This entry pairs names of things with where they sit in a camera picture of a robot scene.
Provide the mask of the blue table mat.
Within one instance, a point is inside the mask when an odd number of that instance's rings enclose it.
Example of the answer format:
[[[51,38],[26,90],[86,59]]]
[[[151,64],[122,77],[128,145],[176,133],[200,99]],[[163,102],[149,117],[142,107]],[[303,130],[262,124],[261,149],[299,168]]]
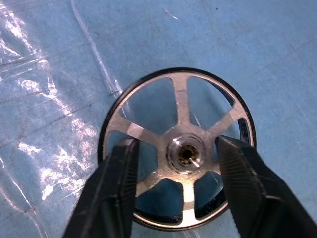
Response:
[[[0,238],[61,238],[113,102],[171,67],[239,92],[317,222],[317,0],[0,0]]]

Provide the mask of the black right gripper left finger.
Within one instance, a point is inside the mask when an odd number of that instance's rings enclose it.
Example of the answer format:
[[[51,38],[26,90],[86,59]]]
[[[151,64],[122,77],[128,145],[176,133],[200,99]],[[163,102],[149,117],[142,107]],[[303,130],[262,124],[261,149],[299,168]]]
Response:
[[[63,238],[130,238],[139,140],[120,140],[87,180]]]

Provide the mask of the black spoked rotor wheel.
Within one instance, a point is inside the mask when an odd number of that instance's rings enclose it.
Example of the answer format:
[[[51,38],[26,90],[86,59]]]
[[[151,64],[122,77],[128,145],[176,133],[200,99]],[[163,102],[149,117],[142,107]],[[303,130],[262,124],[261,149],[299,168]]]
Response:
[[[188,104],[188,80],[199,78],[213,85],[230,103],[230,110],[211,128],[203,129],[190,122]],[[156,134],[142,126],[125,119],[120,110],[136,93],[148,85],[164,78],[172,81],[177,107],[177,124],[163,135]],[[181,231],[200,227],[228,209],[224,192],[206,204],[206,212],[195,210],[194,184],[207,172],[219,173],[218,162],[213,156],[215,138],[224,133],[234,123],[238,123],[240,139],[250,146],[256,147],[256,128],[252,115],[239,93],[220,77],[195,68],[168,68],[151,73],[127,88],[115,101],[103,123],[99,143],[98,161],[107,158],[107,145],[112,132],[118,131],[140,141],[149,143],[157,149],[158,168],[137,184],[137,196],[154,188],[164,179],[183,186],[183,205],[181,215],[175,218],[155,216],[138,209],[133,220],[150,229],[159,231]]]

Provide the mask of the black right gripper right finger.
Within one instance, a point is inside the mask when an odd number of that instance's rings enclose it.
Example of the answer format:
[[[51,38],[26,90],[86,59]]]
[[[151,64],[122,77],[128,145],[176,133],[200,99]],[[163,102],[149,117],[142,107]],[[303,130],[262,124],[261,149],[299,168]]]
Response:
[[[241,238],[317,238],[317,224],[256,149],[215,140],[225,197]]]

